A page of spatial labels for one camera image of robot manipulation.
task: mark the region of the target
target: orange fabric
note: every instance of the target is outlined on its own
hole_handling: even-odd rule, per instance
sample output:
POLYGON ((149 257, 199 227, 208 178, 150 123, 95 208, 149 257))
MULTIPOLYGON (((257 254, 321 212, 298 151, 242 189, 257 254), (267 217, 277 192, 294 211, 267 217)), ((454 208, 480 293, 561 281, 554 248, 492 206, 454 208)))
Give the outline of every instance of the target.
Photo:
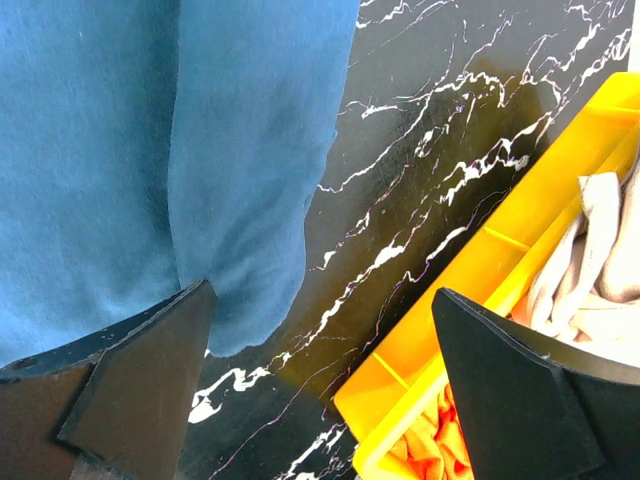
POLYGON ((391 453, 409 463, 420 480, 473 480, 450 385, 396 442, 391 453))

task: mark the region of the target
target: blue towel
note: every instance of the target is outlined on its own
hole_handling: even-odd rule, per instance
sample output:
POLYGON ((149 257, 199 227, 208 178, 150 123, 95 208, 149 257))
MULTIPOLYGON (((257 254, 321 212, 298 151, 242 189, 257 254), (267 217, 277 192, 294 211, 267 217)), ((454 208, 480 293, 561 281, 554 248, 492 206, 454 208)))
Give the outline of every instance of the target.
POLYGON ((206 278, 209 346, 282 322, 357 0, 0 3, 0 365, 206 278))

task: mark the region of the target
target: laundry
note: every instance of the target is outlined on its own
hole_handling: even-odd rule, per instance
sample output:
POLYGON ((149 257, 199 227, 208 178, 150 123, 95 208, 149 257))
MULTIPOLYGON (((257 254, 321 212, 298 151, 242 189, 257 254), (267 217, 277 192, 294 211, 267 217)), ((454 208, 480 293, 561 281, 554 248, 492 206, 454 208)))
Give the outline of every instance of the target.
POLYGON ((451 386, 420 415, 390 452, 420 480, 473 480, 451 386))
POLYGON ((0 366, 201 279, 210 350, 264 342, 304 277, 358 8, 3 2, 0 366))
POLYGON ((571 224, 512 318, 611 360, 640 366, 640 169, 579 178, 571 224))

